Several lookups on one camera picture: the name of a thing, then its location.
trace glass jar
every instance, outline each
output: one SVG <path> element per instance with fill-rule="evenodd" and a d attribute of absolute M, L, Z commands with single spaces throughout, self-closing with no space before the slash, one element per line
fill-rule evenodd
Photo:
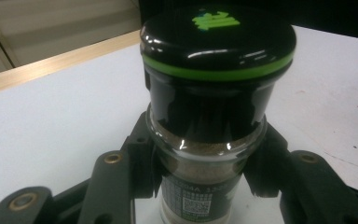
<path fill-rule="evenodd" d="M 267 130 L 274 83 L 292 62 L 294 30 L 262 11 L 208 5 L 152 18 L 141 41 L 146 121 L 164 167 L 162 219 L 227 223 Z"/>

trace black plastic lid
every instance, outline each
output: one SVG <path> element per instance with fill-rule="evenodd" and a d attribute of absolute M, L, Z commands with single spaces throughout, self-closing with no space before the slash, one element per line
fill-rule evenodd
<path fill-rule="evenodd" d="M 293 59 L 290 24 L 237 6 L 184 7 L 147 21 L 141 31 L 144 63 L 174 77 L 233 81 L 262 77 Z"/>

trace white surface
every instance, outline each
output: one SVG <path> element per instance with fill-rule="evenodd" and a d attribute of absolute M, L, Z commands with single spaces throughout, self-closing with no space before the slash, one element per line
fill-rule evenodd
<path fill-rule="evenodd" d="M 295 60 L 275 87 L 268 121 L 291 150 L 320 154 L 358 189 L 358 39 L 296 33 Z M 121 147 L 148 102 L 139 46 L 0 91 L 0 201 L 29 186 L 57 194 L 90 177 L 97 157 Z M 138 223 L 161 223 L 158 200 L 136 204 Z M 240 188 L 231 223 L 245 221 L 282 223 L 278 200 Z"/>

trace green band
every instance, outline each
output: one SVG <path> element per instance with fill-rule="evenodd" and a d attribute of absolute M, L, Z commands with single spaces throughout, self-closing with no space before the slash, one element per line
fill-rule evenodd
<path fill-rule="evenodd" d="M 236 81 L 236 80 L 245 80 L 255 77 L 262 77 L 273 72 L 278 71 L 279 69 L 285 67 L 293 59 L 294 53 L 291 52 L 280 60 L 268 63 L 265 65 L 253 67 L 253 68 L 244 68 L 238 70 L 227 70 L 227 71 L 206 71 L 206 70 L 196 70 L 175 67 L 168 65 L 166 63 L 158 62 L 154 59 L 149 58 L 146 55 L 142 55 L 144 58 L 144 63 L 150 67 L 158 70 L 161 73 L 173 76 L 173 77 L 183 77 L 188 79 L 203 80 L 203 81 Z"/>

